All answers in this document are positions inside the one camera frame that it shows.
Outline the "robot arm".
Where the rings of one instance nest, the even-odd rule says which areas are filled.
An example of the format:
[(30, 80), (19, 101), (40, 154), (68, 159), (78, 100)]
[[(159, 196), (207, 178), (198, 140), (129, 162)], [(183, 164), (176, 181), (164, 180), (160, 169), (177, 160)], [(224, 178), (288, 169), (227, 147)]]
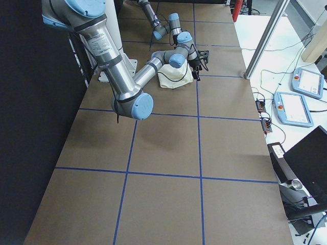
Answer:
[(113, 99), (111, 106), (118, 116), (136, 120), (149, 117), (153, 110), (153, 98), (143, 91), (143, 87), (158, 73), (163, 65), (169, 64), (180, 68), (188, 62), (193, 69), (194, 79), (199, 78), (199, 71), (208, 63), (208, 51), (196, 49), (192, 36), (183, 31), (179, 16), (172, 13), (169, 22), (163, 26), (148, 1), (138, 1), (147, 19), (153, 35), (161, 39), (165, 34), (172, 34), (175, 48), (170, 51), (157, 51), (134, 76), (127, 67), (127, 60), (119, 48), (121, 38), (119, 28), (108, 30), (107, 23), (117, 26), (114, 4), (105, 1), (42, 1), (43, 22), (53, 28), (66, 29), (82, 35), (90, 52), (111, 85)]
[(148, 0), (137, 0), (137, 4), (142, 8), (147, 20), (150, 22), (152, 34), (156, 40), (162, 39), (167, 34), (172, 34), (175, 40), (182, 32), (178, 13), (171, 13), (168, 23), (164, 25)]

